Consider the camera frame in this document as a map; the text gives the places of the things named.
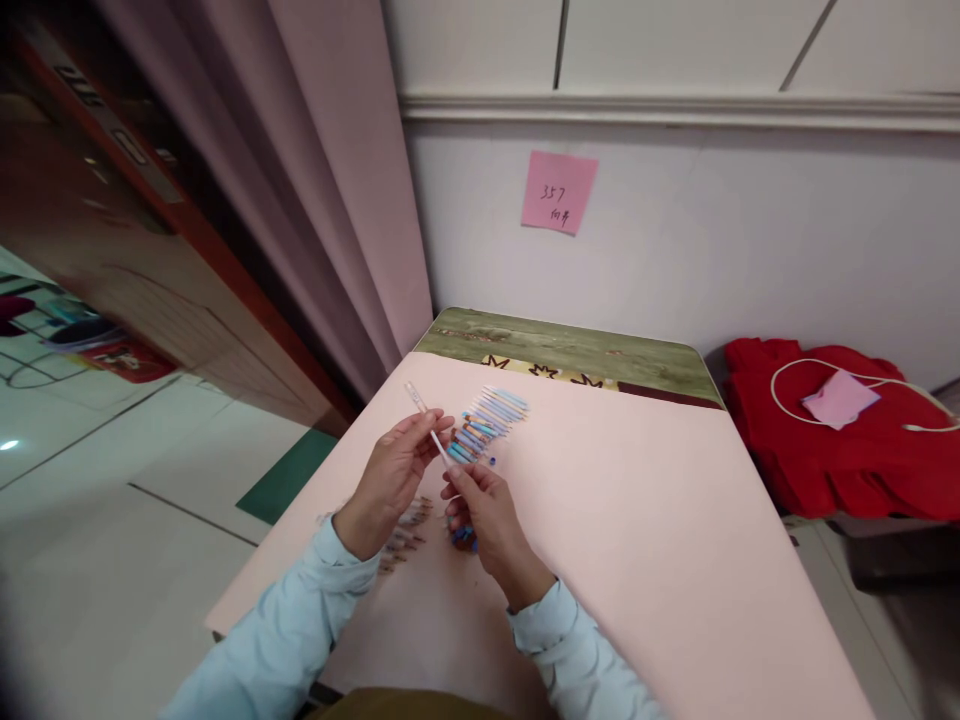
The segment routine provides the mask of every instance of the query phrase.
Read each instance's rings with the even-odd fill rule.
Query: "green wooden surface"
[[[336,438],[319,430],[307,430],[240,498],[237,507],[265,523],[275,524],[336,444]]]
[[[699,353],[688,345],[663,340],[447,308],[414,350],[474,363],[498,355],[713,400],[723,406]]]

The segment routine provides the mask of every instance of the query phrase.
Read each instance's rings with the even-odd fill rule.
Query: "wall molding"
[[[407,122],[550,122],[699,127],[820,128],[960,133],[960,97],[611,97],[565,95],[400,97]]]

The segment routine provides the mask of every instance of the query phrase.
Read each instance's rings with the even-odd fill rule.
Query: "person's left hand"
[[[423,471],[440,454],[430,431],[447,447],[453,423],[443,410],[417,413],[401,420],[374,445],[353,497],[333,517],[340,542],[359,560],[372,558],[390,539],[417,494]]]

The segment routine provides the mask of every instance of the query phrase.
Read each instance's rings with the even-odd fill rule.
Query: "table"
[[[559,368],[573,377],[583,373],[614,379],[634,394],[723,407],[700,354],[689,345],[665,340],[451,307],[440,313],[414,350],[486,365],[512,359]]]
[[[410,411],[405,381],[448,411],[496,383],[531,405],[497,450],[531,544],[671,717],[872,717],[693,350],[466,310],[445,311],[417,350],[233,581],[211,630],[225,634],[299,557],[317,514],[349,496],[374,440]],[[434,463],[421,491],[441,486]],[[420,552],[360,604],[321,681],[446,690],[548,717],[499,589],[449,547],[441,520],[424,532]]]

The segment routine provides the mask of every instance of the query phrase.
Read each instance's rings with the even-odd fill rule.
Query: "curtain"
[[[376,0],[96,0],[357,393],[432,319]]]

